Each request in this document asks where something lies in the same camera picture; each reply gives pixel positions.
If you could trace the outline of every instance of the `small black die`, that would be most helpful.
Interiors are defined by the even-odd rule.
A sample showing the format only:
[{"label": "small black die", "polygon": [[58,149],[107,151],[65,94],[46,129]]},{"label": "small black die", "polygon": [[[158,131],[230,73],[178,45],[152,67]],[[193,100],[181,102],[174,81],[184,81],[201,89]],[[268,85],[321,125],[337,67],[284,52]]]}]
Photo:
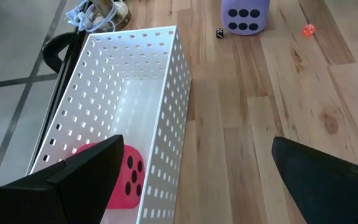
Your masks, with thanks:
[{"label": "small black die", "polygon": [[223,38],[223,29],[222,28],[216,29],[216,38],[218,38],[218,39]]}]

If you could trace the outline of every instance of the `white basket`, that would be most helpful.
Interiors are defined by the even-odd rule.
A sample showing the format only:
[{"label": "white basket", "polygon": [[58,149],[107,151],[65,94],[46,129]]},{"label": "white basket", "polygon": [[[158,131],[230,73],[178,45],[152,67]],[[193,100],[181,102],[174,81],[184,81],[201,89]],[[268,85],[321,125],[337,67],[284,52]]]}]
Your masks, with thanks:
[{"label": "white basket", "polygon": [[32,173],[122,134],[140,151],[140,205],[102,223],[173,223],[191,75],[176,26],[91,34]]}]

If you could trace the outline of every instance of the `gray tile floor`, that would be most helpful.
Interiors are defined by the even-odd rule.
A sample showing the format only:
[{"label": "gray tile floor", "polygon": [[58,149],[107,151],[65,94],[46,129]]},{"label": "gray tile floor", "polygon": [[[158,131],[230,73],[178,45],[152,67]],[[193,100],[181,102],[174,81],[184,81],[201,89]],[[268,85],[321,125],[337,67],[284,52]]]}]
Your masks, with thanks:
[{"label": "gray tile floor", "polygon": [[[74,30],[65,12],[79,1],[0,0],[0,81],[53,73],[37,58],[45,39]],[[0,87],[0,185],[26,175],[55,85]]]}]

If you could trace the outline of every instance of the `white cable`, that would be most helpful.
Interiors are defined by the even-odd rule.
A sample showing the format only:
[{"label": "white cable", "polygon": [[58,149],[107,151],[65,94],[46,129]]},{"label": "white cable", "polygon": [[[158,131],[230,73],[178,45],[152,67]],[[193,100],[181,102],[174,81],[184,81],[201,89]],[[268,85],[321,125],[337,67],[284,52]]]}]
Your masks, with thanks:
[{"label": "white cable", "polygon": [[90,0],[83,0],[77,7],[73,10],[66,12],[66,15],[70,20],[68,21],[69,24],[73,26],[77,26],[79,31],[86,30],[87,32],[94,32],[99,29],[101,26],[105,25],[106,23],[112,24],[112,31],[116,31],[115,24],[111,21],[114,16],[117,14],[117,5],[112,1],[112,9],[110,13],[97,24],[93,24],[93,16],[94,12],[93,9],[95,8],[94,4],[92,4],[86,12],[81,12],[81,8]]}]

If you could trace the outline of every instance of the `pink die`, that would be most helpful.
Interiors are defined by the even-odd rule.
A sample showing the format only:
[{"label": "pink die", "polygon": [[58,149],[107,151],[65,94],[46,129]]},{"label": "pink die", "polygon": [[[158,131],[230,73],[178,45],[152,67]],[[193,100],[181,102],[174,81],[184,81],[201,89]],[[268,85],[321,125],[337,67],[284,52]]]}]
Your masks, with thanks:
[{"label": "pink die", "polygon": [[[82,146],[76,151],[76,154],[95,144],[97,143]],[[125,145],[119,177],[106,208],[126,209],[138,206],[142,196],[144,178],[145,167],[142,156],[132,146]]]}]

